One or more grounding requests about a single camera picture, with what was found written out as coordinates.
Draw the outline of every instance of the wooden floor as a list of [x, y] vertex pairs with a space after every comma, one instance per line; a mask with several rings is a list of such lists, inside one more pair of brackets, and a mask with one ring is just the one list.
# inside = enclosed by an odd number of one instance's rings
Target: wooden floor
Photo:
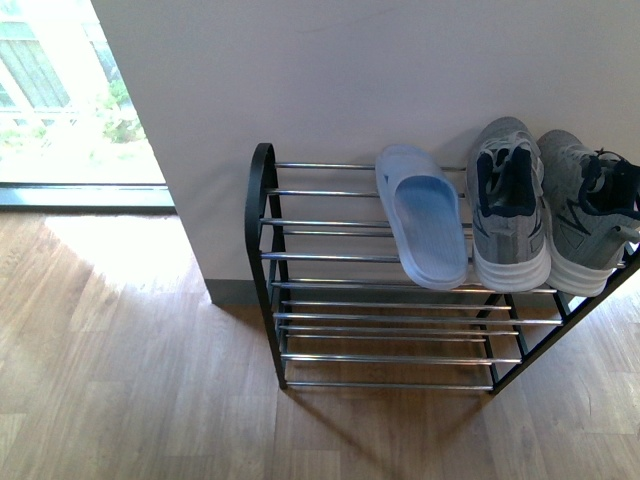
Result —
[[638, 479], [637, 281], [495, 397], [284, 393], [176, 217], [0, 214], [0, 478]]

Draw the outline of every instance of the metal shoe rack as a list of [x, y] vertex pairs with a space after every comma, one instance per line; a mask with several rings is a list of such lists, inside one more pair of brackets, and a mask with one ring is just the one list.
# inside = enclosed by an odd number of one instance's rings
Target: metal shoe rack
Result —
[[[245, 241], [282, 389], [497, 393], [640, 267], [628, 245], [603, 293], [586, 299], [544, 286], [524, 294], [478, 284], [424, 289], [402, 272], [374, 175], [373, 165], [277, 163], [271, 144], [255, 150]], [[313, 188], [323, 182], [329, 188]], [[464, 215], [463, 227], [471, 243]], [[545, 302], [551, 314], [521, 317], [521, 305]]]

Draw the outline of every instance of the metal bar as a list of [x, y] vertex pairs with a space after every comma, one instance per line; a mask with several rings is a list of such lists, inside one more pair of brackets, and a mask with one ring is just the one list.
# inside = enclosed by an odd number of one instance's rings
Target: metal bar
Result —
[[[370, 279], [314, 279], [314, 278], [291, 278], [289, 282], [274, 282], [274, 287], [288, 289], [376, 289], [376, 290], [420, 290], [426, 291], [424, 287], [407, 281], [390, 280], [370, 280]], [[552, 288], [536, 288], [524, 293], [530, 294], [553, 294], [557, 290]], [[449, 293], [495, 293], [481, 285], [463, 285], [449, 291]]]
[[321, 221], [321, 220], [282, 220], [281, 218], [263, 218], [263, 225], [278, 225], [281, 227], [356, 227], [356, 228], [389, 228], [389, 222], [352, 222], [352, 221]]
[[[300, 163], [286, 162], [276, 163], [276, 168], [301, 168], [301, 169], [319, 169], [319, 170], [375, 170], [373, 164], [345, 164], [345, 163]], [[441, 167], [444, 172], [464, 172], [466, 168]]]
[[478, 319], [476, 317], [418, 317], [387, 315], [347, 315], [330, 313], [275, 313], [274, 318], [288, 320], [346, 320], [389, 323], [456, 323], [470, 325], [560, 325], [561, 320], [554, 319]]
[[284, 353], [282, 357], [298, 362], [402, 363], [420, 365], [491, 365], [520, 363], [519, 358], [418, 357], [401, 355], [338, 355], [329, 353]]
[[370, 383], [370, 382], [300, 382], [289, 381], [292, 387], [348, 387], [348, 388], [417, 388], [424, 390], [493, 390], [491, 385], [438, 385], [423, 383]]
[[[511, 307], [511, 309], [509, 310], [509, 318], [512, 318], [513, 320], [517, 320], [519, 316], [518, 316], [518, 310], [516, 310], [516, 304], [513, 301], [513, 296], [511, 294], [504, 295], [504, 301], [507, 305]], [[520, 325], [514, 325], [513, 329], [516, 332], [518, 332], [518, 336], [516, 337], [516, 343], [518, 344], [518, 350], [520, 350], [520, 356], [524, 357], [527, 353], [529, 353], [529, 347], [527, 346], [527, 340], [524, 337], [524, 332], [522, 331], [522, 328], [520, 327]]]
[[558, 307], [558, 313], [560, 313], [563, 320], [566, 320], [571, 313], [566, 295], [563, 292], [556, 292], [553, 294], [553, 300], [556, 302], [556, 307]]
[[580, 320], [591, 313], [598, 305], [600, 305], [609, 295], [611, 295], [620, 285], [627, 281], [636, 271], [640, 269], [640, 258], [638, 252], [629, 257], [627, 268], [615, 271], [607, 281], [602, 293], [597, 297], [585, 298], [571, 313], [564, 319], [561, 326], [554, 328], [544, 340], [539, 342], [531, 351], [522, 359], [522, 363], [509, 370], [495, 385], [494, 393], [500, 392], [515, 378], [518, 377], [529, 365], [536, 361], [543, 353], [551, 348], [555, 343], [564, 337]]
[[261, 143], [256, 147], [251, 160], [247, 201], [244, 212], [245, 246], [253, 282], [256, 286], [258, 302], [264, 323], [267, 341], [271, 357], [278, 377], [278, 384], [281, 389], [287, 388], [285, 378], [285, 363], [280, 353], [280, 342], [276, 333], [275, 322], [271, 310], [270, 287], [267, 286], [265, 272], [260, 258], [260, 238], [262, 226], [260, 218], [264, 215], [267, 205], [267, 187], [278, 187], [276, 174], [275, 152], [273, 145]]
[[[500, 297], [502, 297], [502, 295], [500, 295], [498, 293], [493, 293], [493, 294], [489, 295], [489, 298], [487, 298], [487, 300], [484, 302], [484, 304], [486, 306], [496, 306], [497, 303], [500, 301]], [[485, 319], [490, 314], [491, 314], [490, 310], [481, 310], [476, 315], [476, 318], [477, 319]], [[484, 324], [480, 324], [479, 327], [480, 327], [480, 330], [484, 331], [485, 333], [488, 332], [488, 330], [489, 330], [487, 328], [487, 326], [484, 325]], [[483, 338], [485, 339], [485, 343], [483, 345], [485, 354], [487, 355], [488, 358], [494, 358], [495, 355], [493, 354], [493, 347], [491, 346], [491, 338], [488, 335], [485, 335]], [[495, 385], [496, 382], [498, 381], [498, 379], [500, 378], [500, 376], [498, 375], [498, 369], [495, 366], [495, 364], [489, 365], [489, 373], [491, 374], [491, 380], [492, 380], [493, 384]]]
[[393, 238], [393, 234], [391, 232], [285, 230], [284, 234], [285, 235], [325, 236], [325, 237]]
[[[267, 195], [296, 195], [312, 197], [362, 197], [380, 198], [378, 192], [347, 192], [339, 190], [287, 190], [283, 188], [267, 188]], [[464, 193], [458, 193], [458, 198], [465, 198]]]
[[406, 333], [406, 334], [426, 334], [426, 335], [467, 335], [467, 336], [515, 336], [513, 330], [489, 330], [481, 332], [479, 330], [452, 330], [437, 328], [376, 328], [376, 327], [328, 327], [322, 325], [283, 325], [282, 330], [290, 332], [365, 332], [365, 333]]
[[316, 255], [309, 253], [266, 252], [261, 256], [263, 260], [400, 263], [400, 259], [396, 255]]
[[387, 303], [387, 302], [322, 302], [315, 300], [287, 300], [282, 302], [292, 307], [362, 307], [362, 308], [413, 308], [438, 310], [501, 310], [507, 311], [508, 305], [467, 305], [456, 303]]
[[453, 342], [453, 343], [482, 343], [484, 338], [435, 338], [435, 337], [401, 337], [401, 336], [376, 336], [376, 335], [316, 335], [316, 334], [288, 334], [288, 338], [312, 338], [314, 340], [385, 340], [385, 341], [411, 341], [411, 342]]

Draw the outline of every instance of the slipper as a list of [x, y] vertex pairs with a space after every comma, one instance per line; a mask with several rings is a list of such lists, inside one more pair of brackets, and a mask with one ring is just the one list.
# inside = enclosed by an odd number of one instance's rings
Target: slipper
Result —
[[376, 160], [376, 182], [409, 278], [433, 290], [462, 284], [468, 258], [458, 192], [435, 161], [417, 147], [391, 145]]

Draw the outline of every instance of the sneaker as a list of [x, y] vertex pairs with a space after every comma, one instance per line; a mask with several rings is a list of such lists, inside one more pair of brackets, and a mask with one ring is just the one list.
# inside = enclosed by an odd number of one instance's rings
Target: sneaker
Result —
[[467, 198], [473, 213], [473, 260], [487, 288], [521, 292], [549, 276], [543, 175], [536, 142], [516, 118], [490, 123], [472, 147]]
[[538, 145], [553, 225], [548, 283], [573, 295], [596, 296], [624, 245], [640, 241], [640, 167], [615, 153], [595, 152], [563, 130], [546, 133]]

